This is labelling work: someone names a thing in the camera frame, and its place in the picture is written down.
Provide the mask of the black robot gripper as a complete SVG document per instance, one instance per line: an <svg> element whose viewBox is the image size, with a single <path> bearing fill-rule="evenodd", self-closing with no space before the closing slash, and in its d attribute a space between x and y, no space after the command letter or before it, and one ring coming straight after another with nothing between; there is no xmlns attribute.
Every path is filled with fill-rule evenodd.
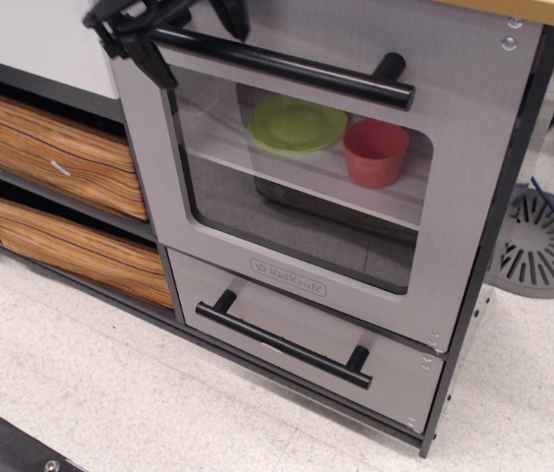
<svg viewBox="0 0 554 472"><path fill-rule="evenodd" d="M191 20L195 1L97 1L83 25L93 30L107 55L127 56L160 89L178 85L157 47L144 35L164 26L182 27ZM245 41L250 20L245 0L211 0L220 22L236 39Z"/></svg>

